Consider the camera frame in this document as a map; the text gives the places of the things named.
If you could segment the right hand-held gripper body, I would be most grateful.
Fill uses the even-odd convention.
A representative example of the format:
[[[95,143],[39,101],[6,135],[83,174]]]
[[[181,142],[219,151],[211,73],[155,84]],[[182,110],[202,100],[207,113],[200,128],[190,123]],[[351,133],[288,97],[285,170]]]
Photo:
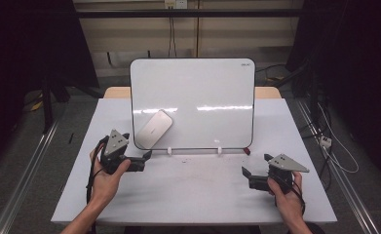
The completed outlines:
[[[285,154],[280,154],[268,162],[268,175],[253,175],[248,178],[251,189],[270,191],[268,178],[272,178],[287,194],[293,187],[293,172],[309,173],[310,170]]]

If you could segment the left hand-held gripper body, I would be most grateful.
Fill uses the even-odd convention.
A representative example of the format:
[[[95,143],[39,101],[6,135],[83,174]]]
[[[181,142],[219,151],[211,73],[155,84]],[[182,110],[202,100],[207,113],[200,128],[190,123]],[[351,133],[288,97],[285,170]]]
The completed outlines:
[[[144,171],[146,161],[144,161],[142,157],[136,158],[125,155],[128,144],[129,140],[123,138],[122,134],[115,129],[111,131],[100,155],[100,164],[108,174],[113,175],[125,160],[131,161],[128,172]]]

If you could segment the white whiteboard eraser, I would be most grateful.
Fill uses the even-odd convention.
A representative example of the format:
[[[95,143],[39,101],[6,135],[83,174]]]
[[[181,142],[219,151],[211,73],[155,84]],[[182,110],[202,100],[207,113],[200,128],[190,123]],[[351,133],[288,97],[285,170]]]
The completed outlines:
[[[172,118],[159,110],[135,135],[135,142],[143,149],[151,149],[172,125]]]

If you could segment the white whiteboard black frame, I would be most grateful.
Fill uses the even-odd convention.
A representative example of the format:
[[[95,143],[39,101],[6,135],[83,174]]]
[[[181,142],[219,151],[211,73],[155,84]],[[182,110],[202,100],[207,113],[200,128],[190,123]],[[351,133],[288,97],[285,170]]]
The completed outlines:
[[[249,58],[132,62],[133,136],[159,110],[172,125],[151,149],[238,149],[252,143],[255,64]]]

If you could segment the person's right hand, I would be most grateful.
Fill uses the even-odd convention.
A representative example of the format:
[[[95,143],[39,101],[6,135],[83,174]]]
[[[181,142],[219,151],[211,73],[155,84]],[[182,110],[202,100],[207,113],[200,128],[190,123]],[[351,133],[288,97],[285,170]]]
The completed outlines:
[[[267,180],[271,192],[276,196],[277,208],[284,223],[292,228],[304,222],[302,203],[300,198],[293,192],[284,194],[281,187],[272,179]]]

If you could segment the person's left hand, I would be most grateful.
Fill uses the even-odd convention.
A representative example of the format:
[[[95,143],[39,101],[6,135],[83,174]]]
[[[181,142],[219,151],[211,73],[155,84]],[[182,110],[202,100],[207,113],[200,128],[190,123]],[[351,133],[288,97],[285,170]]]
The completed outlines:
[[[103,166],[95,156],[95,150],[90,153],[93,166],[93,187],[92,195],[88,204],[101,205],[106,207],[114,198],[119,188],[121,176],[125,173],[131,164],[129,159],[123,161],[112,175],[106,173]]]

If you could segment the light wooden table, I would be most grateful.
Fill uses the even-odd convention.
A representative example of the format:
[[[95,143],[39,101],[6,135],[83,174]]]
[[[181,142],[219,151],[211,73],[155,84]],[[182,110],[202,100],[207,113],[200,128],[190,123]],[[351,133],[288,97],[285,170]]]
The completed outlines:
[[[130,98],[130,87],[110,87],[104,93],[104,98]],[[256,87],[256,98],[281,98],[279,90],[275,87]]]

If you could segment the black metal stand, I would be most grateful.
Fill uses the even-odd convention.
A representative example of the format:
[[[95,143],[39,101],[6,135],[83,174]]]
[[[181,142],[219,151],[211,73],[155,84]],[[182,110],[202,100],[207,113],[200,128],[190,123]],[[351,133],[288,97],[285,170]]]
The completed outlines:
[[[70,94],[65,88],[65,83],[59,76],[46,75],[42,80],[44,134],[49,131],[50,127],[54,123],[51,95],[54,95],[57,102],[68,102],[70,99]]]

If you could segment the black curtain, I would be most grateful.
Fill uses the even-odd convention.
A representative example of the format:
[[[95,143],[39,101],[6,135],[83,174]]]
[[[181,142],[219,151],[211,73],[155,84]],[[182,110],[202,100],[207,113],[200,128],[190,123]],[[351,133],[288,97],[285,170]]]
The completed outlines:
[[[0,156],[24,97],[66,86],[96,88],[95,67],[73,0],[0,0]]]
[[[381,172],[381,0],[304,0],[286,68],[312,67]]]

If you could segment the black horizontal bar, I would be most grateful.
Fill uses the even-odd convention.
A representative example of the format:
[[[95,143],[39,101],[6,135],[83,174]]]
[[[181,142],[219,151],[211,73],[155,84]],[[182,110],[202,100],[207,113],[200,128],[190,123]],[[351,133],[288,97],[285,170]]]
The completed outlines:
[[[290,18],[301,17],[309,11],[297,9],[263,9],[263,10],[83,10],[76,16],[83,19],[116,19],[116,18]]]

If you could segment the aluminium floor rail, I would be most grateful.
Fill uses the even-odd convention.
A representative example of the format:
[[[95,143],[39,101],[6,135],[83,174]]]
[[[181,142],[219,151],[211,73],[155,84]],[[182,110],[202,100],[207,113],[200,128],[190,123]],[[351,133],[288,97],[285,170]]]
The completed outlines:
[[[56,119],[51,127],[41,135],[37,147],[32,153],[23,175],[19,179],[18,185],[15,187],[11,197],[0,214],[0,234],[9,234],[32,180],[35,178],[48,147],[55,136],[58,125],[59,119]]]
[[[331,124],[326,117],[324,109],[320,104],[317,105],[317,110],[321,112],[322,119],[327,126],[328,132],[331,134],[333,139],[349,154],[351,159],[354,161],[357,168],[355,170],[345,169],[339,162],[334,154],[332,148],[326,149],[324,146],[320,145],[320,140],[324,136],[322,130],[316,126],[316,122],[311,120],[311,110],[305,100],[298,100],[297,105],[301,111],[302,116],[304,117],[308,129],[311,131],[312,135],[315,138],[315,141],[322,151],[324,159],[327,161],[327,164],[330,168],[331,174],[335,177],[346,201],[348,202],[356,220],[358,221],[360,227],[364,234],[380,234],[378,227],[376,226],[370,212],[368,211],[366,205],[362,201],[362,198],[357,193],[352,182],[349,180],[348,175],[356,174],[360,166],[355,159],[354,155],[343,145],[343,143],[335,135]]]

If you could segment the white wall socket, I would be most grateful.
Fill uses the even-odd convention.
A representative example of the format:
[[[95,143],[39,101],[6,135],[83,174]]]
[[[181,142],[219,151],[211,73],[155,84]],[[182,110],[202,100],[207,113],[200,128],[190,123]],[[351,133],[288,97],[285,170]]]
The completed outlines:
[[[184,10],[188,8],[187,0],[164,0],[166,9]]]

